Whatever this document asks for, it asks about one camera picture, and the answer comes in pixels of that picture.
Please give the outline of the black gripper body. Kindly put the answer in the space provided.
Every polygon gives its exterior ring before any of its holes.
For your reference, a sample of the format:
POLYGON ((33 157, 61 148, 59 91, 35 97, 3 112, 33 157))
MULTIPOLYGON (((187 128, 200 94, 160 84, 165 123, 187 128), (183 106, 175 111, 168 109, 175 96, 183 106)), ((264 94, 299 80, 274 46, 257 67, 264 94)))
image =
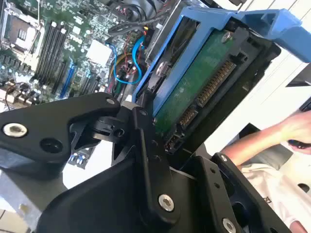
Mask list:
POLYGON ((57 196, 42 213, 38 233, 205 233, 196 180, 171 169, 180 218, 170 229, 146 226, 138 207, 132 161, 122 162, 57 196))

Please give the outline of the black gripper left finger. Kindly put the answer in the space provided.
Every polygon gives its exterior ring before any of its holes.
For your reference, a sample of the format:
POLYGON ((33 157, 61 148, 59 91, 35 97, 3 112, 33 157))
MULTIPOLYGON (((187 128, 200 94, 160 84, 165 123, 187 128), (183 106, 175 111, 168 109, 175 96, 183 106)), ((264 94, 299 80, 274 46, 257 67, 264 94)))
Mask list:
POLYGON ((0 115, 0 168, 27 181, 45 183, 36 200, 55 194, 70 156, 102 140, 112 142, 113 165, 132 161, 143 223, 177 223, 180 216, 171 170, 150 114, 124 106, 107 93, 94 93, 3 112, 0 115))

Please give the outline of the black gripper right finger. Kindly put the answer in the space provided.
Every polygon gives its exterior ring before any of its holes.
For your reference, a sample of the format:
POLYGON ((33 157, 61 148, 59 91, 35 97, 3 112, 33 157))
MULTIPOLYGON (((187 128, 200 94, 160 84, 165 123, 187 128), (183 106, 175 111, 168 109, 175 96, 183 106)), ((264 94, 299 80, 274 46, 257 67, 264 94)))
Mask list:
POLYGON ((224 154, 196 156, 191 170, 209 233, 288 233, 289 228, 224 154))

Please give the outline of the person's hand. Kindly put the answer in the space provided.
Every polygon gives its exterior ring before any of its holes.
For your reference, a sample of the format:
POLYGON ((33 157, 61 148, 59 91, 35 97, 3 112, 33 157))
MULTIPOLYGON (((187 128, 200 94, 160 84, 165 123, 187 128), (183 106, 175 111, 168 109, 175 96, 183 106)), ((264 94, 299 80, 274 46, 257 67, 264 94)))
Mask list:
POLYGON ((301 112, 292 115, 281 122, 281 135, 285 141, 296 140, 311 143, 311 112, 301 112))

